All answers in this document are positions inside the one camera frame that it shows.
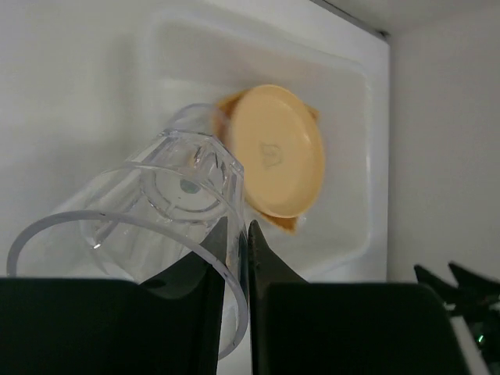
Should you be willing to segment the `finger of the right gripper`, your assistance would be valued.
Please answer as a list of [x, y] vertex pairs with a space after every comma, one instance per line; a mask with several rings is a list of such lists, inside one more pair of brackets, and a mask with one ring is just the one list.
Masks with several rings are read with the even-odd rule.
[[419, 284], [424, 284], [432, 289], [444, 303], [457, 303], [459, 291], [456, 287], [448, 284], [421, 265], [415, 265], [413, 269]]
[[453, 299], [448, 302], [456, 309], [492, 308], [499, 304], [499, 282], [474, 273], [456, 262], [448, 268], [457, 282]]

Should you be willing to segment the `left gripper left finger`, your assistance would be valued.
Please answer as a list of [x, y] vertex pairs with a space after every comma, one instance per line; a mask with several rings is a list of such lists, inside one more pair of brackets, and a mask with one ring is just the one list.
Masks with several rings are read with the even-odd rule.
[[225, 283], [189, 253], [135, 284], [1, 281], [4, 374], [214, 374]]

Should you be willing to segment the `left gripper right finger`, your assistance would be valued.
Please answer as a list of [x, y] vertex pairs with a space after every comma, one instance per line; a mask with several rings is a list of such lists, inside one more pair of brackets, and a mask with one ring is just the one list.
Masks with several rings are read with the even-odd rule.
[[255, 374], [466, 374], [444, 307], [419, 284], [309, 283], [248, 229]]

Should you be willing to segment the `clear glass cup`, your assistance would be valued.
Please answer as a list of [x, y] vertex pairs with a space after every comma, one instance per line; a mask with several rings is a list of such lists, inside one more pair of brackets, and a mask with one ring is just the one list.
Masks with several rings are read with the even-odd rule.
[[188, 255], [225, 283], [219, 355], [248, 325], [244, 170], [214, 136], [166, 130], [107, 170], [12, 243], [9, 277], [90, 277], [143, 283]]
[[167, 121], [168, 129], [208, 134], [228, 146], [230, 119], [220, 108], [207, 103], [193, 103], [175, 112]]

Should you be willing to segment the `triangular woven bamboo tray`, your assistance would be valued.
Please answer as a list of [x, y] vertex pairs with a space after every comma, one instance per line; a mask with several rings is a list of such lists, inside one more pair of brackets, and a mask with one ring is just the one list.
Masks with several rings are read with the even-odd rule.
[[[241, 100], [241, 98], [247, 93], [247, 90], [239, 91], [235, 94], [232, 95], [227, 95], [221, 98], [217, 103], [216, 107], [218, 108], [219, 111], [223, 115], [225, 115], [226, 118], [231, 120], [232, 113], [238, 104], [238, 102]], [[309, 106], [305, 104], [305, 107], [308, 109], [309, 114], [311, 117], [314, 119], [315, 123], [318, 123], [320, 113], [317, 109], [313, 108], [312, 106]], [[212, 130], [216, 137], [222, 141], [222, 143], [226, 146], [229, 145], [229, 141], [227, 140], [227, 128], [228, 126], [224, 124], [222, 120], [217, 120], [216, 116], [213, 116], [212, 118]], [[268, 223], [272, 224], [273, 226], [279, 228], [280, 230], [289, 233], [289, 234], [295, 234], [297, 227], [298, 227], [298, 222], [300, 217], [299, 216], [294, 216], [292, 218], [280, 218], [276, 216], [269, 216], [265, 214], [264, 212], [261, 212], [257, 209], [255, 209], [252, 205], [250, 207], [253, 209], [253, 211], [258, 214], [260, 217], [262, 217], [264, 220], [266, 220]]]

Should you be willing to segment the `beige plastic plate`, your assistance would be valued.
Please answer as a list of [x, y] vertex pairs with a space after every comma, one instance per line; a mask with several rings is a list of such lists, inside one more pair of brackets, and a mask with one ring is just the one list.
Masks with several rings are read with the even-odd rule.
[[300, 98], [272, 84], [248, 90], [232, 113], [229, 141], [255, 209], [291, 218], [313, 205], [325, 155], [318, 126]]

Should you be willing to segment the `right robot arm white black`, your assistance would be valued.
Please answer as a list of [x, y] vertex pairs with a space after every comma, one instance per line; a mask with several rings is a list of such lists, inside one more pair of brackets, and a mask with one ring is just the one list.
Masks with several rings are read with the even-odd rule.
[[481, 276], [456, 262], [448, 264], [456, 285], [442, 280], [425, 267], [413, 267], [417, 282], [432, 289], [448, 316], [461, 317], [490, 374], [499, 373], [499, 282]]

